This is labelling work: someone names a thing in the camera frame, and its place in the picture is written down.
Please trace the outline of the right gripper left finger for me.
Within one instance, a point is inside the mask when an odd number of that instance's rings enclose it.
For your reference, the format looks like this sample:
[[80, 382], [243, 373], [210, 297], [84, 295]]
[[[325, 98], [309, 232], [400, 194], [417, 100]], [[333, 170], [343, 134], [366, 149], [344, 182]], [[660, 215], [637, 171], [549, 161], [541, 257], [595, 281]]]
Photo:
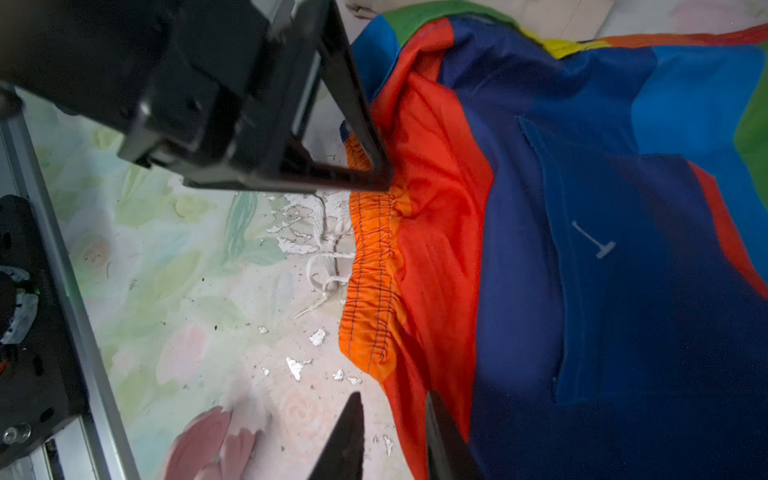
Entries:
[[361, 480], [364, 463], [364, 408], [352, 393], [316, 462], [309, 480]]

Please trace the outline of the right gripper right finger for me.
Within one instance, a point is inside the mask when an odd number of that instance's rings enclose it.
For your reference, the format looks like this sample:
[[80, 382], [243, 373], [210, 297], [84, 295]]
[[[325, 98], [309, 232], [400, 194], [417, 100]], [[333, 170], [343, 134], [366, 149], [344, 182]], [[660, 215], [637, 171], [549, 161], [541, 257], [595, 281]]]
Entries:
[[453, 417], [435, 391], [427, 393], [425, 419], [428, 479], [483, 479]]

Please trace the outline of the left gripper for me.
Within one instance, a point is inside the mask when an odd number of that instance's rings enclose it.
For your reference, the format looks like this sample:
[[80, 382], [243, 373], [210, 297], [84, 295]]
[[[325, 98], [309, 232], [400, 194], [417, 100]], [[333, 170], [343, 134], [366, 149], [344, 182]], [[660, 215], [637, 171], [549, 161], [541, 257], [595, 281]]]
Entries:
[[[303, 146], [318, 85], [356, 136], [366, 170]], [[124, 137], [122, 159], [193, 188], [384, 192], [394, 168], [333, 1], [5, 1], [1, 113], [18, 90]]]

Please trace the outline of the rainbow coloured shorts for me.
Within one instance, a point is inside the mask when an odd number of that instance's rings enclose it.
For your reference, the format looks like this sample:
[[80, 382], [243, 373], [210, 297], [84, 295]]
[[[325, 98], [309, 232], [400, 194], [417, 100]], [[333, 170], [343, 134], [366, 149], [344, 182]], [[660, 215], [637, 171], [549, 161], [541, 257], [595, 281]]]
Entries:
[[353, 45], [394, 166], [339, 346], [424, 479], [767, 475], [767, 28], [544, 40], [464, 1]]

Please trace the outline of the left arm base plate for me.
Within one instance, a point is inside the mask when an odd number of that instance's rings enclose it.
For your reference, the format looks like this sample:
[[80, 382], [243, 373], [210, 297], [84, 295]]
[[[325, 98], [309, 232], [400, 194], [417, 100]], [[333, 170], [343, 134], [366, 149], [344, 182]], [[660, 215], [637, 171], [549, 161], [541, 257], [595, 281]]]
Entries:
[[87, 410], [86, 388], [31, 204], [1, 198], [1, 466]]

